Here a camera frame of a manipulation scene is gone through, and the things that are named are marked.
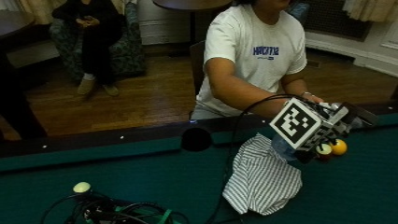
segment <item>yellow billiard ball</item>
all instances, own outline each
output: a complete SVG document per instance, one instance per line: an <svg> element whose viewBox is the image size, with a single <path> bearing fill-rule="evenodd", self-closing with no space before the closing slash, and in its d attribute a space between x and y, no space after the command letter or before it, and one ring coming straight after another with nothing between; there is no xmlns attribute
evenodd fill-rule
<svg viewBox="0 0 398 224"><path fill-rule="evenodd" d="M335 139L335 145L332 143L329 143L331 146L331 154L340 156L346 153L347 151L347 144L344 143L343 140Z"/></svg>

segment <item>table leg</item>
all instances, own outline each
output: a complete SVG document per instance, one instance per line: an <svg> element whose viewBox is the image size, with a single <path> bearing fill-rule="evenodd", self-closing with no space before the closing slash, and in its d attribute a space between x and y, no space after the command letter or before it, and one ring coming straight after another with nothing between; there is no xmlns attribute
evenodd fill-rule
<svg viewBox="0 0 398 224"><path fill-rule="evenodd" d="M167 55L171 58L189 56L189 47L197 43L197 14L195 12L189 13L189 42L182 50L170 52Z"/></svg>
<svg viewBox="0 0 398 224"><path fill-rule="evenodd" d="M390 96L390 99L391 100L398 100L398 85L395 86L395 90L394 90L392 95Z"/></svg>

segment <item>seated person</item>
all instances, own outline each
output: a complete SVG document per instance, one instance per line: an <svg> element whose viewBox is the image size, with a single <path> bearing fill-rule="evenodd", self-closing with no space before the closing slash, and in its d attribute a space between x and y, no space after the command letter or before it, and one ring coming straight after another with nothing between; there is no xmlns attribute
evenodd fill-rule
<svg viewBox="0 0 398 224"><path fill-rule="evenodd" d="M285 9L290 0L237 0L237 6L213 20L205 41L205 79L191 119L239 115L253 103L285 93L323 100L309 93L305 32ZM265 118L277 115L287 99L267 101L250 111Z"/></svg>
<svg viewBox="0 0 398 224"><path fill-rule="evenodd" d="M84 29L82 64L85 75L77 90L90 93L97 81L110 96L118 95L110 69L109 46L122 36L121 15L110 0L66 0L52 17L72 21Z"/></svg>

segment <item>billiard ball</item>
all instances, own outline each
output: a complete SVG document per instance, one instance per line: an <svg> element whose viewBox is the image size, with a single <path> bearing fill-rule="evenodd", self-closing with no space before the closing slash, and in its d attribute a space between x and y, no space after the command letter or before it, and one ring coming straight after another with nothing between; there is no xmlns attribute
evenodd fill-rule
<svg viewBox="0 0 398 224"><path fill-rule="evenodd" d="M347 151L347 144L344 143L343 140L340 139L335 139L335 144L334 143L329 143L329 145L331 146L331 154L335 156L340 156L346 153Z"/></svg>
<svg viewBox="0 0 398 224"><path fill-rule="evenodd" d="M318 159L326 161L331 157L331 147L327 144L321 144L315 147L315 153L318 154Z"/></svg>
<svg viewBox="0 0 398 224"><path fill-rule="evenodd" d="M73 187L74 193L86 193L90 190L90 185L86 182L80 182Z"/></svg>

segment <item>chair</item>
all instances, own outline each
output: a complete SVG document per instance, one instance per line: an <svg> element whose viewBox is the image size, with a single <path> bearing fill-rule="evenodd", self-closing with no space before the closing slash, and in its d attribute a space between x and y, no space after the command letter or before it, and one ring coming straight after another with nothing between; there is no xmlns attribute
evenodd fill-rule
<svg viewBox="0 0 398 224"><path fill-rule="evenodd" d="M202 72L203 48L205 48L203 40L189 47L190 66L191 66L191 75L194 79L195 95L198 95L199 93L199 87L203 80L203 72Z"/></svg>
<svg viewBox="0 0 398 224"><path fill-rule="evenodd" d="M299 23L303 25L307 19L310 5L305 3L293 3L290 7L286 9L286 12L293 15ZM195 95L199 93L199 87L203 80L203 71L202 71L202 63L203 63L203 50L205 50L205 41L199 41L197 44L191 45L189 48L190 53L190 64L191 64L191 74L194 79L194 88Z"/></svg>
<svg viewBox="0 0 398 224"><path fill-rule="evenodd" d="M134 77L143 73L142 39L137 18L137 5L128 3L124 10L125 25L121 39L109 47L110 67L116 77ZM66 71L72 79L80 81L84 76L81 47L82 36L74 24L53 19L49 36L60 52Z"/></svg>

